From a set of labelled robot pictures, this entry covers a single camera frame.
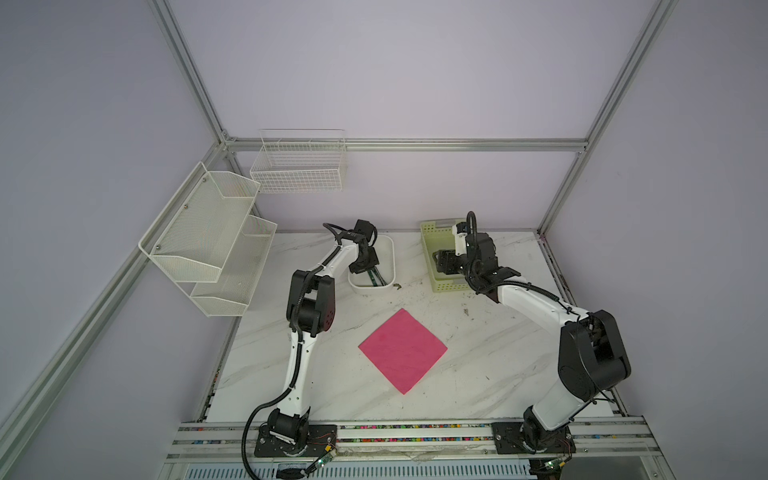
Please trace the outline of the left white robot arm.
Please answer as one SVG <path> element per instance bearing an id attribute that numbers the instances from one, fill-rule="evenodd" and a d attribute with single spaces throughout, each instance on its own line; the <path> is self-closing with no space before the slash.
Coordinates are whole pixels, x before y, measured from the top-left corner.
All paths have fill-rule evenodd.
<path id="1" fill-rule="evenodd" d="M 310 270 L 297 270 L 291 277 L 286 320 L 290 329 L 291 358 L 284 391 L 270 403 L 268 434 L 294 450 L 305 447 L 309 435 L 311 407 L 305 399 L 311 356 L 320 334 L 327 332 L 336 314 L 336 277 L 340 273 L 366 273 L 376 269 L 378 231 L 360 220 L 352 229 L 324 225 L 335 245 Z"/>

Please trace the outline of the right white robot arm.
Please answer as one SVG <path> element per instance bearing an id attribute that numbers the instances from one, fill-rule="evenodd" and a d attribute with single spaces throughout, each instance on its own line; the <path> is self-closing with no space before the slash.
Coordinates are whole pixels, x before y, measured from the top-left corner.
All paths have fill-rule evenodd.
<path id="1" fill-rule="evenodd" d="M 598 394 L 631 375 L 617 321 L 605 310 L 576 307 L 501 266 L 493 239 L 467 222 L 455 225 L 452 235 L 454 247 L 433 255 L 439 273 L 462 275 L 474 293 L 524 314 L 557 339 L 557 379 L 525 410 L 517 437 L 520 448 L 542 453 Z"/>

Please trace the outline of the green perforated plastic basket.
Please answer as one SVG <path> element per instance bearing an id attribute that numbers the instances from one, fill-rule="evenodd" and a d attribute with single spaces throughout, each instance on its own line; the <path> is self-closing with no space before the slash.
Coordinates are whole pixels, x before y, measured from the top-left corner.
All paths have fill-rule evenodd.
<path id="1" fill-rule="evenodd" d="M 463 219 L 427 220 L 420 224 L 422 250 L 427 265 L 428 278 L 434 293 L 470 290 L 461 274 L 438 272 L 435 260 L 438 251 L 455 249 L 452 227 L 460 222 L 463 222 Z"/>

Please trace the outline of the white plastic tray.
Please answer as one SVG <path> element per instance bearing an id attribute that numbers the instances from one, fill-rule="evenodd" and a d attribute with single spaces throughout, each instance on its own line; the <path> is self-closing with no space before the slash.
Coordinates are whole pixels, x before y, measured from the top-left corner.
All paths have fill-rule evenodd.
<path id="1" fill-rule="evenodd" d="M 395 244 L 394 240 L 387 235 L 379 235 L 374 245 L 379 258 L 379 265 L 376 267 L 387 284 L 383 287 L 374 287 L 367 273 L 347 274 L 347 281 L 352 291 L 358 295 L 381 295 L 388 293 L 394 288 L 396 283 L 396 265 L 395 265 Z"/>

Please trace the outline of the white mesh lower shelf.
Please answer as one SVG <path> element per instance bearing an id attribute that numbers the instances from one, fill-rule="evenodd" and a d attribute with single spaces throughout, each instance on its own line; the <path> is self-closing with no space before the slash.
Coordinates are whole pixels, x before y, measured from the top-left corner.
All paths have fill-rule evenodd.
<path id="1" fill-rule="evenodd" d="M 207 317 L 239 317 L 249 308 L 270 251 L 277 224 L 248 215 L 216 283 L 198 283 L 193 303 Z"/>

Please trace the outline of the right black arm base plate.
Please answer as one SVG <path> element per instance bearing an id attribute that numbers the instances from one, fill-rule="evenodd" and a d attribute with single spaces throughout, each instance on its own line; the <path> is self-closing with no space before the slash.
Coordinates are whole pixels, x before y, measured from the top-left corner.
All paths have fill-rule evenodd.
<path id="1" fill-rule="evenodd" d="M 525 422 L 494 422 L 492 439 L 498 454 L 571 454 L 575 444 L 568 426 L 542 430 Z"/>

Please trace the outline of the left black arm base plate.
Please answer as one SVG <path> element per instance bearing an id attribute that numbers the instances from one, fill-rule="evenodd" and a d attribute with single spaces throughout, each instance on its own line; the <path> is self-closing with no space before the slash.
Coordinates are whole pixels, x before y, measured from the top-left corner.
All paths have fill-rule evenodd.
<path id="1" fill-rule="evenodd" d="M 266 424 L 258 430 L 256 446 L 251 453 L 257 458 L 320 457 L 336 444 L 338 426 L 309 424 L 306 436 L 289 441 L 285 435 L 272 433 Z"/>

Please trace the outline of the aluminium front rail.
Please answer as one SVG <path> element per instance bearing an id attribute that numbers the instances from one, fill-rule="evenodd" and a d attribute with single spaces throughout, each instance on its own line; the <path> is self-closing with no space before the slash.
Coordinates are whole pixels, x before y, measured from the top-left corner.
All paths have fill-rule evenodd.
<path id="1" fill-rule="evenodd" d="M 491 420 L 414 420 L 338 422 L 337 433 L 311 440 L 299 455 L 281 460 L 314 459 L 328 444 L 340 460 L 448 460 L 500 457 L 509 435 L 496 433 Z M 651 456 L 662 454 L 649 426 L 641 417 L 586 417 L 568 426 L 568 447 L 553 453 L 523 450 L 517 458 L 550 458 L 570 455 L 594 457 Z M 184 423 L 166 454 L 166 463 L 231 463 L 241 460 L 243 426 L 239 423 Z"/>

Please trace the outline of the aluminium frame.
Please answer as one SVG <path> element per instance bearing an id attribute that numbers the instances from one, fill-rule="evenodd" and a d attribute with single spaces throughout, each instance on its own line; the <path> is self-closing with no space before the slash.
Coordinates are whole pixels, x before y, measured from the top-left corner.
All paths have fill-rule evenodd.
<path id="1" fill-rule="evenodd" d="M 552 205 L 548 208 L 541 231 L 549 229 L 556 215 L 570 194 L 575 180 L 586 166 L 605 128 L 611 121 L 620 102 L 626 95 L 648 52 L 658 38 L 676 4 L 673 1 L 658 1 L 650 10 L 626 61 L 621 67 L 608 96 L 595 118 L 593 126 L 584 139 L 565 138 L 353 138 L 346 144 L 353 152 L 504 152 L 504 151 L 572 151 L 579 154 L 558 189 Z M 148 4 L 171 52 L 179 65 L 183 78 L 188 84 L 195 101 L 203 109 L 216 139 L 203 158 L 204 166 L 215 164 L 225 153 L 234 148 L 253 151 L 261 141 L 226 137 L 219 120 L 213 112 L 213 105 L 196 71 L 191 53 L 183 38 L 170 4 L 166 1 L 151 1 Z M 26 448 L 38 430 L 50 416 L 63 390 L 80 368 L 85 357 L 108 328 L 118 306 L 127 297 L 129 289 L 136 283 L 149 261 L 142 248 L 136 247 L 115 276 L 110 280 L 82 320 L 42 370 L 28 391 L 8 416 L 1 427 L 1 457 L 7 464 Z"/>

